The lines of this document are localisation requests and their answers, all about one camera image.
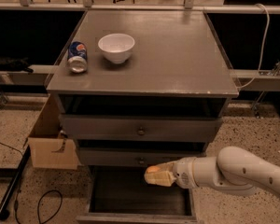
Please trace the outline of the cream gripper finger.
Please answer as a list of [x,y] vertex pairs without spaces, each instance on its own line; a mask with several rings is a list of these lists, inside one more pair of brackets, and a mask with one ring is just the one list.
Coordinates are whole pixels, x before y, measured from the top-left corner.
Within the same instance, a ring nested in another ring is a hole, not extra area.
[[176,178],[169,171],[160,171],[145,173],[145,180],[148,184],[171,187],[176,181]]
[[158,164],[158,167],[162,171],[168,171],[168,172],[172,172],[174,170],[174,166],[175,166],[175,161],[169,161],[169,162]]

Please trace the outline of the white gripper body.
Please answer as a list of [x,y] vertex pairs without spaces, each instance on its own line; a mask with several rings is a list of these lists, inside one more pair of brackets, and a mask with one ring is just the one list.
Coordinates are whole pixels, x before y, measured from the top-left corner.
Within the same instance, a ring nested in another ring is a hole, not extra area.
[[193,189],[197,184],[193,175],[193,163],[195,158],[183,158],[174,164],[173,173],[176,184],[182,189]]

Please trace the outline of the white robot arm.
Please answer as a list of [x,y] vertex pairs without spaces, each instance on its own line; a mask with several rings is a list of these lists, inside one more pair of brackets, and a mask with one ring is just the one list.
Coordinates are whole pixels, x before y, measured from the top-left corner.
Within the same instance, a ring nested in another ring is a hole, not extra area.
[[207,187],[230,195],[253,195],[256,188],[280,199],[280,167],[239,147],[224,147],[215,157],[186,157],[150,166],[148,184],[182,189]]

